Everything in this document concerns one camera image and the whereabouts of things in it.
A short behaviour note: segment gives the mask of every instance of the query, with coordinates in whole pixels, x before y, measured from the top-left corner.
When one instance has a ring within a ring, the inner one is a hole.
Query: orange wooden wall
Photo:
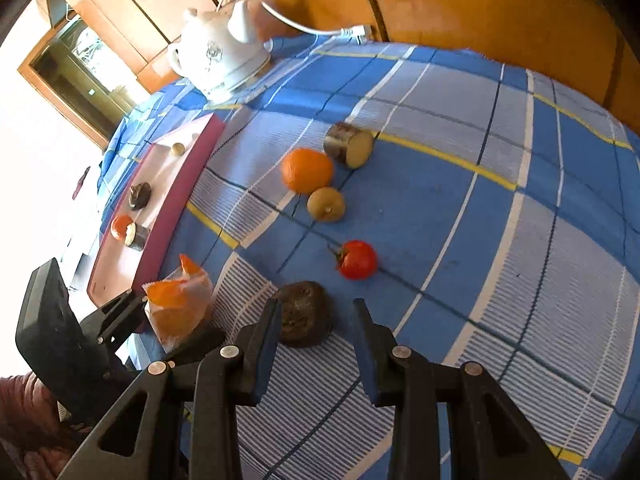
[[[165,59],[185,7],[215,0],[67,0],[155,91],[171,81]],[[265,0],[316,28],[375,24],[369,0]],[[640,64],[596,0],[377,0],[391,41],[471,48],[545,73],[588,95],[640,132]],[[263,37],[296,34],[251,3]]]

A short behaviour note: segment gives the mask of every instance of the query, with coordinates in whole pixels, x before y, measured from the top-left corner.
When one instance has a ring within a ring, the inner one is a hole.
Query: plastic bag
[[[165,351],[182,343],[210,315],[213,284],[207,271],[186,254],[180,267],[161,282],[147,283],[146,316]]]

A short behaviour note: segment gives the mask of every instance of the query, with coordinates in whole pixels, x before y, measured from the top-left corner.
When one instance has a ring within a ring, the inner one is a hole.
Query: pink cutting board
[[[149,147],[112,217],[127,214],[137,224],[149,228],[145,248],[141,252],[127,247],[107,230],[86,290],[95,306],[104,305],[130,288],[142,292],[144,283],[158,278],[175,226],[224,127],[212,114],[181,126]],[[171,154],[175,142],[185,145],[183,156]],[[151,184],[151,199],[146,207],[131,211],[129,187],[140,182]]]

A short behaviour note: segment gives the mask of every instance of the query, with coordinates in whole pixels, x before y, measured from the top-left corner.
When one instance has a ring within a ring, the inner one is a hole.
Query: table
[[[280,347],[260,406],[238,409],[245,478],[385,478],[393,411],[360,385],[357,297],[429,360],[481,362],[572,478],[611,473],[640,421],[640,139],[559,82],[473,52],[271,46],[274,68],[232,101],[206,105],[181,80],[125,119],[99,192],[107,218],[146,143],[212,110],[225,131],[161,275],[179,253],[201,263],[228,340],[284,283],[332,297],[333,334]],[[291,148],[320,150],[336,121],[380,134],[366,166],[337,170],[345,218],[317,224],[277,168]],[[326,248],[354,238],[380,257],[363,282],[340,277]],[[130,349],[139,366],[162,355],[151,333]],[[441,439],[446,478],[444,424]]]

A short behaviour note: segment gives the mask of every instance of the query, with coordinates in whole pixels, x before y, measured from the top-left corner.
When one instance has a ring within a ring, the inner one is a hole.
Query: white wall
[[[15,347],[29,276],[62,254],[74,223],[71,195],[101,157],[17,72],[48,30],[32,2],[0,46],[0,377],[29,370]]]

